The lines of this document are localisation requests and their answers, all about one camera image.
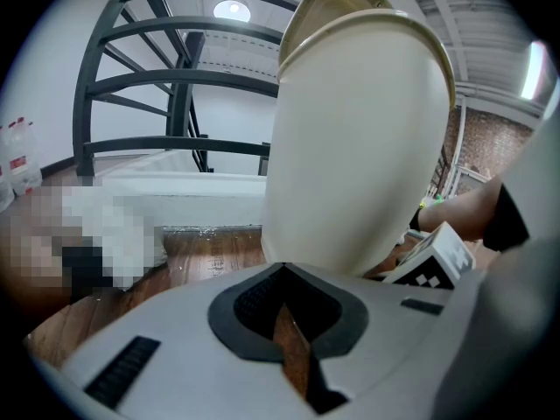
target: black baseboard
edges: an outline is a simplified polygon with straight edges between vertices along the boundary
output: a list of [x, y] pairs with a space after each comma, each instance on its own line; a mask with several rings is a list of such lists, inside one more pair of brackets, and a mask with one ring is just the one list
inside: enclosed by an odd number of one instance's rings
[[53, 164], [48, 164], [47, 166], [41, 168], [41, 174], [43, 176], [43, 179], [46, 179], [52, 176], [53, 174], [56, 174], [57, 172], [61, 172], [64, 171], [66, 168], [70, 168], [73, 165], [74, 165], [73, 157], [63, 158], [58, 162], [54, 162]]

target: pixelated area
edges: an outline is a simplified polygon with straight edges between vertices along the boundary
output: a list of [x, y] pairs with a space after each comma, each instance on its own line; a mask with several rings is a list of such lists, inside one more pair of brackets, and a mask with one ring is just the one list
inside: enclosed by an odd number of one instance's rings
[[118, 185], [44, 186], [0, 216], [5, 268], [32, 286], [127, 290], [166, 261], [162, 232]]

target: fluorescent light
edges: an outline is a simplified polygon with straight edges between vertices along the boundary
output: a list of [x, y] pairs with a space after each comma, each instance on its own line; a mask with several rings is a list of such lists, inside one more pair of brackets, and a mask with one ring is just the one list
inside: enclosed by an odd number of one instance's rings
[[248, 22], [251, 19], [251, 11], [246, 4], [236, 0], [224, 0], [219, 2], [213, 9], [216, 18], [232, 18], [240, 22]]
[[535, 96], [536, 87], [541, 78], [544, 63], [544, 45], [541, 42], [531, 43], [531, 55], [528, 60], [527, 77], [521, 92], [521, 98], [532, 100]]

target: wooden floor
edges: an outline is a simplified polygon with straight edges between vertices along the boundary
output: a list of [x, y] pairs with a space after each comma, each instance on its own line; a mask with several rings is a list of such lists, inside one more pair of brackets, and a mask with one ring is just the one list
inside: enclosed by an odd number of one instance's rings
[[[379, 272], [394, 269], [396, 258], [411, 250], [418, 241], [405, 235], [405, 243], [395, 246], [387, 259], [364, 277], [371, 278]], [[259, 228], [173, 232], [166, 235], [164, 246], [168, 253], [164, 267], [151, 271], [127, 292], [106, 290], [59, 311], [28, 336], [26, 343], [30, 351], [60, 368], [89, 336], [159, 292], [265, 263]], [[285, 306], [276, 320], [274, 341], [284, 349], [286, 377], [305, 397], [309, 345]]]

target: water bottle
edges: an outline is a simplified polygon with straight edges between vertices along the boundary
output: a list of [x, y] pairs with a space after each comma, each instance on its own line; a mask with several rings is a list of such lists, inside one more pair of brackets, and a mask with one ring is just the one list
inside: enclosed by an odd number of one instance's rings
[[[3, 143], [3, 126], [0, 126], [0, 144]], [[0, 213], [3, 212], [8, 205], [14, 200], [14, 191], [11, 188], [10, 176], [6, 168], [6, 160], [4, 156], [4, 147], [0, 147]]]
[[40, 186], [43, 179], [24, 118], [19, 117], [8, 128], [11, 184], [16, 194], [21, 196]]

